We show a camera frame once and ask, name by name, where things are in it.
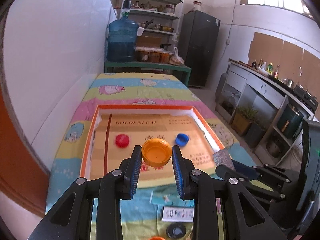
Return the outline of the glittery long box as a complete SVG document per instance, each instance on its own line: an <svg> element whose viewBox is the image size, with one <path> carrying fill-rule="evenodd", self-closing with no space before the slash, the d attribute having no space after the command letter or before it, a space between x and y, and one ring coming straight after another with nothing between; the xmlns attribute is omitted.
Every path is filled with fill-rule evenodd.
<svg viewBox="0 0 320 240"><path fill-rule="evenodd" d="M235 171L235 167L228 150L228 148L224 148L215 152L213 154L213 161L216 166L224 165L225 167Z"/></svg>

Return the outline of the silver cigarette box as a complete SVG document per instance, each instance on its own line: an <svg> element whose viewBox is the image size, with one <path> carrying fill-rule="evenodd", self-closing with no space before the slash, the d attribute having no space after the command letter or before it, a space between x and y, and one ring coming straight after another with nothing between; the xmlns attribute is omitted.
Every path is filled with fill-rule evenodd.
<svg viewBox="0 0 320 240"><path fill-rule="evenodd" d="M193 222L193 218L194 209L192 207L163 207L162 221L164 222L191 223Z"/></svg>

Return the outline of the red bottle cap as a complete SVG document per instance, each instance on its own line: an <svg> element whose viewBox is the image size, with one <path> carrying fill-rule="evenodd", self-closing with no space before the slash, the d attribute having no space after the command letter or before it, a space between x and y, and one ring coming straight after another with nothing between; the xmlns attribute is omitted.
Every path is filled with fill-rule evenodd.
<svg viewBox="0 0 320 240"><path fill-rule="evenodd" d="M127 134L118 134L115 139L116 146L126 148L130 143L130 138Z"/></svg>

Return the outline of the blue bottle cap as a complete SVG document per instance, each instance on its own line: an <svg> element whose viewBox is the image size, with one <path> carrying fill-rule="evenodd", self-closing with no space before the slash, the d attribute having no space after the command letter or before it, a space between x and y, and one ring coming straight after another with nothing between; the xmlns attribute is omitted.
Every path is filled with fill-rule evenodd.
<svg viewBox="0 0 320 240"><path fill-rule="evenodd" d="M189 137L184 133L176 135L175 143L180 147L184 147L189 142Z"/></svg>

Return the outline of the orange bottle cap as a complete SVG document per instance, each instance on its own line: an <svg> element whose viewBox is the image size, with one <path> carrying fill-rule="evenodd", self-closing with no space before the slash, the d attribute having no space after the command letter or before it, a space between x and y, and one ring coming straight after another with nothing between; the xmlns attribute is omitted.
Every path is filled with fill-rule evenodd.
<svg viewBox="0 0 320 240"><path fill-rule="evenodd" d="M172 156L170 144L159 138L147 140L142 145L142 158L151 167L165 166Z"/></svg>
<svg viewBox="0 0 320 240"><path fill-rule="evenodd" d="M166 239L161 236L152 236L148 240L166 240Z"/></svg>

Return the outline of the light blue flat card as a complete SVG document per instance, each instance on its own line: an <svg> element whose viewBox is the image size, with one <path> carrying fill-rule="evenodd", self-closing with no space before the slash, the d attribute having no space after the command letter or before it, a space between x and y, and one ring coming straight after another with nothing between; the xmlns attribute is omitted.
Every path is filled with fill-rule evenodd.
<svg viewBox="0 0 320 240"><path fill-rule="evenodd" d="M160 206L170 206L172 205L172 198L170 194L164 192L152 191L150 195L150 204L160 205Z"/></svg>

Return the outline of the colourful cartoon quilt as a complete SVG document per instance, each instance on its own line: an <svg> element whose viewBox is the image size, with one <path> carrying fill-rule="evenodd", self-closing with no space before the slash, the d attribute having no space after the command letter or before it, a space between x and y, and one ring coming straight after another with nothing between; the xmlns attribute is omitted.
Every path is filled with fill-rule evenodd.
<svg viewBox="0 0 320 240"><path fill-rule="evenodd" d="M184 133L183 157L215 176L213 154L225 148L235 161L254 161L229 129L172 75L100 74L76 109L53 161L47 196L51 208L79 177L103 177L129 158L135 146L156 138L170 146ZM137 191L120 201L123 239L166 239L169 212L193 214L194 202L178 195L172 163L142 163Z"/></svg>

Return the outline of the black round lid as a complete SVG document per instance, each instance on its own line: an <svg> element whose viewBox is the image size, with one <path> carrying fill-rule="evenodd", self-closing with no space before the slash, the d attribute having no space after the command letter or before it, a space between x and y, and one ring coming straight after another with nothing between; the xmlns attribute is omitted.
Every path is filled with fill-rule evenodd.
<svg viewBox="0 0 320 240"><path fill-rule="evenodd" d="M187 233L186 227L182 223L170 224L166 229L166 234L170 239L183 238Z"/></svg>

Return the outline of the orange-rimmed cardboard tray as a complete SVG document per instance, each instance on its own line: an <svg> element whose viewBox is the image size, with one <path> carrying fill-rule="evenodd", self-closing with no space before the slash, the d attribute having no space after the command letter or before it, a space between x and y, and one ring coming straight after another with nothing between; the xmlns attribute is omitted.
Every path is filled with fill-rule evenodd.
<svg viewBox="0 0 320 240"><path fill-rule="evenodd" d="M142 148L138 187L174 183L172 146L195 168L214 174L213 154L224 144L192 106L99 105L89 128L80 176L102 178Z"/></svg>

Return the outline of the dark green air fryer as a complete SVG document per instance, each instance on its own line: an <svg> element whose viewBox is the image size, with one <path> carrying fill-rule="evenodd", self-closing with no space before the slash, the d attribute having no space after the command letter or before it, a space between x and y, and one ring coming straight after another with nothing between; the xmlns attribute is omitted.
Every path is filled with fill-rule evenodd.
<svg viewBox="0 0 320 240"><path fill-rule="evenodd" d="M303 117L304 115L301 111L295 106L288 104L277 123L277 128L285 137L291 139L299 128Z"/></svg>

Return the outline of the white kitchen counter cabinet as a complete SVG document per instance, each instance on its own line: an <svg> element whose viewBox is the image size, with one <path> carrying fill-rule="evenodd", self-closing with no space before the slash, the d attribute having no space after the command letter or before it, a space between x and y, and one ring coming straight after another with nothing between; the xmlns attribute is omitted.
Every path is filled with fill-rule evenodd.
<svg viewBox="0 0 320 240"><path fill-rule="evenodd" d="M277 128L288 104L303 113L302 121L315 119L312 111L297 97L266 75L233 60L222 74L217 92L215 110L230 126L238 106L249 106L258 111L242 138L262 163L291 169L301 165L302 122L291 139Z"/></svg>

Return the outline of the green low table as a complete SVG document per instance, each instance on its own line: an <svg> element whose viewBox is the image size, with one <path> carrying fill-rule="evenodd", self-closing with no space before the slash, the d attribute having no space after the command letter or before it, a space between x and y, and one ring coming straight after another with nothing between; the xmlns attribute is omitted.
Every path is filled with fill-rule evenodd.
<svg viewBox="0 0 320 240"><path fill-rule="evenodd" d="M191 74L191 68L181 65L175 66L172 64L164 64L164 63L153 63L153 62L139 62L139 61L130 61L130 62L110 62L106 61L104 63L104 71L109 73L110 71L114 70L114 68L152 68L152 69L164 69L164 70L172 70L175 72L181 72L182 76L180 81L185 85L188 86L189 78Z"/></svg>

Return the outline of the black refrigerator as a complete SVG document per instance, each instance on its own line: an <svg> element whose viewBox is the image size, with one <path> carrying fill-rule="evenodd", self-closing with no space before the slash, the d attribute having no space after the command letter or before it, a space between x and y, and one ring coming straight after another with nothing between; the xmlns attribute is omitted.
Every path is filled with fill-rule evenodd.
<svg viewBox="0 0 320 240"><path fill-rule="evenodd" d="M204 87L212 65L220 20L199 10L183 16L178 52L191 68L188 85Z"/></svg>

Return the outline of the blue water jug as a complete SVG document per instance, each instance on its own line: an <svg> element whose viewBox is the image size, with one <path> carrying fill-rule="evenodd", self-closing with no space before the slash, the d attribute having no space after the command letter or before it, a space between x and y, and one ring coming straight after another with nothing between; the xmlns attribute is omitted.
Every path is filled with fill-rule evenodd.
<svg viewBox="0 0 320 240"><path fill-rule="evenodd" d="M108 26L107 61L129 62L134 58L139 25L129 19L129 13L129 8L123 9L121 18Z"/></svg>

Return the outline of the green kitchen shelf rack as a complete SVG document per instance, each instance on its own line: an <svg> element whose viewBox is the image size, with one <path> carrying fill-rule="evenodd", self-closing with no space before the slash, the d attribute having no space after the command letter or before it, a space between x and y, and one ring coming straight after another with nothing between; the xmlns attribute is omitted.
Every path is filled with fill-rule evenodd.
<svg viewBox="0 0 320 240"><path fill-rule="evenodd" d="M144 36L160 38L160 47L172 52L178 42L183 0L128 0L129 18L144 29Z"/></svg>

